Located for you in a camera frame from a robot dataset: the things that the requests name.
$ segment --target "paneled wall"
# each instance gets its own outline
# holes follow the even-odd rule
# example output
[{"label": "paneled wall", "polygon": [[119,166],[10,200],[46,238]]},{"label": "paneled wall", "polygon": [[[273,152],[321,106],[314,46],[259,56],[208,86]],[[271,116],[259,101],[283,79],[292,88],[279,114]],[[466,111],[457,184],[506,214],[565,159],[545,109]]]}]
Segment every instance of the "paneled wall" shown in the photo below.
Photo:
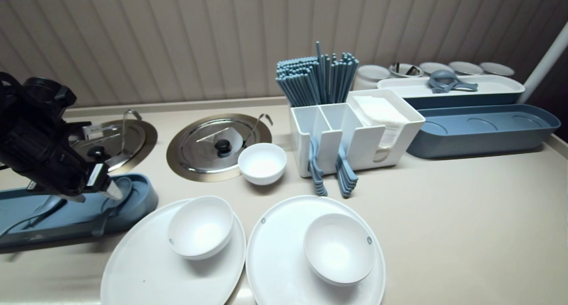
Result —
[{"label": "paneled wall", "polygon": [[53,78],[78,106],[281,95],[279,60],[493,60],[528,77],[568,0],[0,0],[0,70]]}]

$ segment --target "pot lid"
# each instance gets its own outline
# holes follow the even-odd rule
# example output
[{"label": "pot lid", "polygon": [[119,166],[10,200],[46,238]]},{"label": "pot lid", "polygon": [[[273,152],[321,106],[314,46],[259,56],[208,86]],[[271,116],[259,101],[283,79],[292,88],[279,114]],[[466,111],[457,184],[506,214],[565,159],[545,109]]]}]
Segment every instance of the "pot lid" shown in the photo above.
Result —
[{"label": "pot lid", "polygon": [[146,131],[138,125],[138,121],[128,120],[126,126],[125,149],[129,155],[120,160],[112,159],[120,155],[122,147],[122,121],[113,121],[101,125],[103,136],[97,139],[72,141],[73,150],[85,158],[94,162],[98,157],[104,158],[109,163],[108,171],[114,171],[128,162],[144,147],[146,143]]},{"label": "pot lid", "polygon": [[179,176],[200,182],[239,176],[237,160],[244,148],[272,141],[270,130],[262,121],[254,129],[257,121],[241,114],[215,115],[196,121],[172,139],[166,155],[168,165]]}]

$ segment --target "lid knob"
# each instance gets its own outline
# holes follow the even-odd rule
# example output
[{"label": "lid knob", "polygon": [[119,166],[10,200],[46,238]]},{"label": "lid knob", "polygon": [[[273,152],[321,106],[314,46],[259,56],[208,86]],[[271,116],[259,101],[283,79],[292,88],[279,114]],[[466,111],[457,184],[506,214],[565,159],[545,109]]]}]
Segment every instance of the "lid knob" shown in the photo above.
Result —
[{"label": "lid knob", "polygon": [[231,143],[226,139],[219,139],[215,143],[215,149],[217,149],[217,156],[220,158],[227,157],[231,153]]},{"label": "lid knob", "polygon": [[87,156],[94,158],[96,162],[106,161],[110,158],[110,155],[105,152],[105,147],[100,146],[91,147],[87,152]]}]

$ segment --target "white utensil holder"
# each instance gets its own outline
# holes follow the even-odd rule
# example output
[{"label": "white utensil holder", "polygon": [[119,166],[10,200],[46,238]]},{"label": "white utensil holder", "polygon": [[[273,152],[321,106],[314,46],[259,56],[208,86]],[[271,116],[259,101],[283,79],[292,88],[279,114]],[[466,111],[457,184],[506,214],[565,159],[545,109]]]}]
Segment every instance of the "white utensil holder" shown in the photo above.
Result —
[{"label": "white utensil holder", "polygon": [[[402,125],[400,134],[386,157],[376,159],[385,125],[359,118],[353,111],[354,101],[351,95],[384,97],[408,119],[409,122]],[[317,162],[325,174],[337,172],[335,160],[340,144],[345,148],[347,161],[354,171],[396,165],[423,123],[424,117],[418,111],[389,90],[351,91],[347,103],[291,107],[290,131],[298,172],[304,178],[311,176],[308,171],[311,136],[318,141]]]}]

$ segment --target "white pole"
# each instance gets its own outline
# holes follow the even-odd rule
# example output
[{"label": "white pole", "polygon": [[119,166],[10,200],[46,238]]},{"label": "white pole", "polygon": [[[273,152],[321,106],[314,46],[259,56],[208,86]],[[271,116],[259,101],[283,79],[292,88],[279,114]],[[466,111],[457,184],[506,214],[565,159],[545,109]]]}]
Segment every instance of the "white pole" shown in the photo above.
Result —
[{"label": "white pole", "polygon": [[525,92],[517,99],[517,103],[525,103],[531,97],[534,89],[542,82],[560,55],[564,53],[566,46],[568,46],[568,22],[525,82]]}]

